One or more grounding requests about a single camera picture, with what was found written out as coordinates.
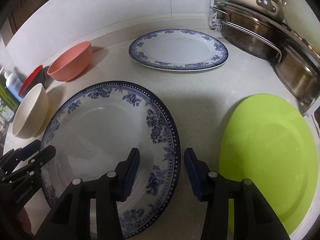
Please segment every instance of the stainless steel pot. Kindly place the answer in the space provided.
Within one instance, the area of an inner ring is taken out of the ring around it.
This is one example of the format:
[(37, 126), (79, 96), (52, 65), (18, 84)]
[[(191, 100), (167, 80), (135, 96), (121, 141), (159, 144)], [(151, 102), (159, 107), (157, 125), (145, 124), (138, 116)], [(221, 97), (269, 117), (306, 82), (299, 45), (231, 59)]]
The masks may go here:
[(232, 6), (225, 6), (223, 10), (216, 7), (210, 8), (224, 13), (222, 34), (231, 44), (251, 55), (267, 60), (276, 56), (275, 47), (279, 53), (280, 35), (273, 25)]
[(289, 44), (283, 44), (283, 57), (276, 62), (276, 73), (282, 83), (300, 102), (308, 104), (320, 91), (320, 75), (313, 63)]

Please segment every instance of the plate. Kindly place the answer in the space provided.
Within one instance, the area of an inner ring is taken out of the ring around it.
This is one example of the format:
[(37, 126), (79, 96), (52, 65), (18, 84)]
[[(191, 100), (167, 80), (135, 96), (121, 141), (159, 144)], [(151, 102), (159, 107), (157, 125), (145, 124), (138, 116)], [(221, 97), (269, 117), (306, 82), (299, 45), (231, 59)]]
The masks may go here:
[[(124, 238), (150, 227), (167, 207), (180, 172), (180, 142), (175, 123), (161, 100), (130, 82), (98, 83), (65, 102), (48, 124), (41, 149), (57, 153), (42, 168), (42, 190), (50, 207), (74, 178), (98, 179), (140, 151), (130, 197), (117, 203)], [(97, 239), (95, 200), (90, 227)]]
[(220, 173), (237, 181), (252, 179), (291, 234), (308, 212), (318, 178), (316, 145), (307, 123), (279, 97), (245, 99), (225, 130)]
[(225, 63), (228, 50), (208, 34), (168, 29), (137, 38), (129, 48), (129, 55), (134, 61), (151, 68), (199, 71)]

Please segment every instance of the green plate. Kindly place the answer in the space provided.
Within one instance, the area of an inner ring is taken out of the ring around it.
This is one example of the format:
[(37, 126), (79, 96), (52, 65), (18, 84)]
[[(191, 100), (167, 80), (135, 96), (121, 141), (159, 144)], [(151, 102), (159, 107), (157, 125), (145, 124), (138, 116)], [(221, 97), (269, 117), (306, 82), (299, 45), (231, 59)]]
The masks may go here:
[[(252, 179), (288, 234), (306, 215), (316, 190), (315, 142), (300, 113), (268, 94), (245, 99), (233, 112), (220, 152), (220, 174)], [(233, 228), (230, 201), (229, 227)]]

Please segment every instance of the white countertop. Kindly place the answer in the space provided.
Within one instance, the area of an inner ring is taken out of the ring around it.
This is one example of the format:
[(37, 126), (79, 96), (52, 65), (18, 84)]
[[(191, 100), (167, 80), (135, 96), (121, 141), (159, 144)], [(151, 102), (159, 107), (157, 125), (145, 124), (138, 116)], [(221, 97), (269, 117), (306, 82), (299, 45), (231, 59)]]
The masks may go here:
[[(72, 95), (92, 84), (123, 80), (137, 83), (154, 92), (167, 106), (176, 123), (181, 145), (181, 155), (192, 147), (200, 160), (212, 170), (218, 170), (220, 144), (226, 124), (236, 106), (246, 97), (268, 93), (279, 96), (299, 109), (297, 100), (276, 76), (269, 62), (241, 51), (227, 42), (221, 33), (200, 30), (222, 41), (229, 51), (229, 58), (221, 67), (208, 71), (177, 73), (144, 67), (128, 55), (133, 40), (103, 47), (93, 47), (89, 71), (71, 82), (53, 81), (47, 89), (50, 111), (41, 128), (42, 134), (56, 110)], [(312, 118), (305, 118), (319, 149), (320, 140)], [(24, 147), (34, 138), (15, 138), (12, 125), (4, 144), (4, 152)], [(319, 206), (319, 200), (313, 206)], [(193, 196), (183, 164), (179, 182), (170, 204), (158, 221), (135, 239), (200, 239), (207, 203), (200, 203)], [(27, 203), (32, 231), (36, 233), (50, 208), (41, 190)], [(309, 223), (296, 230), (292, 239), (301, 239), (319, 214), (320, 208), (309, 210)]]

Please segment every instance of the silver screw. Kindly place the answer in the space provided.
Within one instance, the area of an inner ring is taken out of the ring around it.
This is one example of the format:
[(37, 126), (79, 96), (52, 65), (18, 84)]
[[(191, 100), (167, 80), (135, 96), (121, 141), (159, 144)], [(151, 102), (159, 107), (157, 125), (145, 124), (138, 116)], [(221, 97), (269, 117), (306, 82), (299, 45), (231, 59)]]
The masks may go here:
[(107, 173), (107, 176), (109, 177), (109, 178), (113, 178), (114, 176), (116, 176), (117, 174), (116, 174), (116, 172), (115, 171), (109, 171), (108, 173)]
[(76, 178), (76, 179), (73, 179), (72, 184), (73, 185), (78, 185), (80, 182), (81, 182), (81, 179)]
[(252, 180), (251, 179), (244, 179), (243, 183), (246, 185), (251, 185), (252, 184)]
[(211, 178), (216, 178), (218, 176), (218, 173), (216, 173), (215, 171), (210, 171), (208, 173), (208, 176), (211, 177)]

